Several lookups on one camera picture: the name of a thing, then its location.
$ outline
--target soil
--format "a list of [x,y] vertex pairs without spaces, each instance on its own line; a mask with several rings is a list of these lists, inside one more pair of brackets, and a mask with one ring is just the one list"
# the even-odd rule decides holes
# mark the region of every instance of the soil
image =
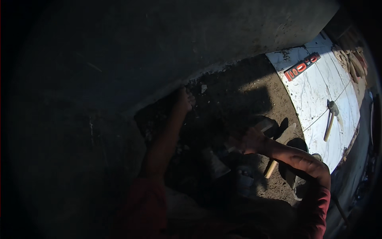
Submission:
[[[290,124],[296,123],[294,138],[303,138],[303,132],[296,111],[285,88],[265,55],[245,59],[228,66],[221,72],[205,74],[188,89],[196,97],[196,106],[187,115],[180,132],[176,152],[171,159],[166,176],[167,186],[186,193],[201,205],[216,202],[221,193],[213,188],[228,178],[235,177],[236,166],[247,165],[252,169],[254,183],[250,197],[274,198],[295,203],[290,186],[281,177],[278,167],[270,179],[263,176],[269,159],[259,154],[240,155],[230,153],[220,156],[231,172],[221,182],[213,181],[204,164],[201,151],[211,147],[219,152],[221,138],[230,127],[250,126],[258,115],[275,120],[277,124],[266,132],[277,137]],[[173,104],[173,96],[167,96],[141,109],[135,120],[141,134],[149,145],[161,130]]]

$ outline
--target pile of wood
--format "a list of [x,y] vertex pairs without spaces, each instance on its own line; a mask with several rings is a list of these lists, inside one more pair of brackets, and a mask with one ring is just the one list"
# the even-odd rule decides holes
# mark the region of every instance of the pile of wood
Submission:
[[365,81],[367,62],[363,56],[362,42],[356,29],[350,27],[338,38],[338,43],[340,46],[334,45],[332,52],[341,66],[350,73],[355,83],[358,83],[361,79]]

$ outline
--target wooden hammer handle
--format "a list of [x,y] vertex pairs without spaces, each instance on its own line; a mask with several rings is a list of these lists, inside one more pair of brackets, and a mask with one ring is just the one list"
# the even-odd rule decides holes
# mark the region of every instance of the wooden hammer handle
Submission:
[[332,116],[330,117],[329,127],[326,129],[326,132],[325,132],[325,137],[324,137],[325,142],[328,141],[330,131],[332,130],[333,119],[334,119],[334,114],[332,113]]
[[275,170],[275,167],[276,167],[276,165],[277,165],[277,162],[274,161],[273,159],[269,159],[269,160],[271,160],[272,162],[271,162],[271,164],[270,164],[268,170],[265,171],[265,178],[266,178],[266,179],[270,178],[271,174],[273,173],[273,170]]

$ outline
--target hammer head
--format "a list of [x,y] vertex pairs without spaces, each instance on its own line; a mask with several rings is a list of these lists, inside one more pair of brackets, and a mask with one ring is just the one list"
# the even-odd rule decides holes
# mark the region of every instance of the hammer head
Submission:
[[340,114],[340,111],[338,110],[338,107],[337,107],[337,105],[334,103],[334,101],[329,102],[329,104],[328,104],[328,108],[329,108],[330,112],[331,112],[334,116],[337,116],[337,115]]

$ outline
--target forearm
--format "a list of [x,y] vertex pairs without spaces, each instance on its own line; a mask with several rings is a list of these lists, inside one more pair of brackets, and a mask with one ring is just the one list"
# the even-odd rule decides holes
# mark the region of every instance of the forearm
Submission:
[[309,153],[283,145],[266,137],[264,138],[263,146],[259,147],[257,152],[269,158],[278,159],[295,169],[304,171],[315,178],[320,185],[330,190],[330,173],[328,167]]
[[163,178],[168,163],[174,154],[180,128],[183,125],[186,114],[187,110],[183,108],[174,107],[172,109],[164,129],[157,136],[145,155],[142,170],[146,177]]

